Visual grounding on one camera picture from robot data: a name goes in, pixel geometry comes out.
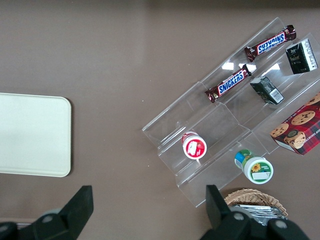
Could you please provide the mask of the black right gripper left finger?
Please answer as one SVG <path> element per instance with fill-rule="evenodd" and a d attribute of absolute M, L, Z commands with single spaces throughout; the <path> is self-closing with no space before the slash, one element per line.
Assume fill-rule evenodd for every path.
<path fill-rule="evenodd" d="M 94 211 L 93 189 L 82 186 L 61 209 L 51 210 L 19 228 L 16 222 L 0 223 L 2 240 L 76 240 Z"/>

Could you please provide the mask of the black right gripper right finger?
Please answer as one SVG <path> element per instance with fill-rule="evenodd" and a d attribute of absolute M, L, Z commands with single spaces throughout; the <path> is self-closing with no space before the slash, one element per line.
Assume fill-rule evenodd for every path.
<path fill-rule="evenodd" d="M 309 237 L 293 221 L 271 219 L 261 225 L 239 211 L 231 211 L 215 185 L 206 186 L 206 212 L 211 229 L 202 240 L 308 240 Z"/>

